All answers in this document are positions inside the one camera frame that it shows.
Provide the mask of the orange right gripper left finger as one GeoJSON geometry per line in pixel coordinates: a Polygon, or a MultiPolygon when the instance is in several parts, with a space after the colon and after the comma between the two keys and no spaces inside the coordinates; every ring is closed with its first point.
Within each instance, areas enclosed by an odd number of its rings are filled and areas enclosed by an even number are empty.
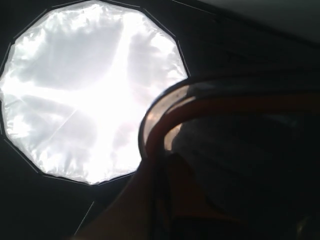
{"type": "Polygon", "coordinates": [[[155,161],[143,159],[116,200],[72,239],[150,239],[156,166],[155,161]]]}

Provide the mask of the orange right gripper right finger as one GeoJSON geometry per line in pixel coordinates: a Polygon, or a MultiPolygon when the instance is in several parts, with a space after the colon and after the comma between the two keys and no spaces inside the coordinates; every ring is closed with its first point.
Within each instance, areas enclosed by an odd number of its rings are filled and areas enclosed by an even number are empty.
{"type": "Polygon", "coordinates": [[[188,163],[177,153],[164,164],[169,188],[168,226],[171,240],[239,240],[240,223],[210,206],[188,163]]]}

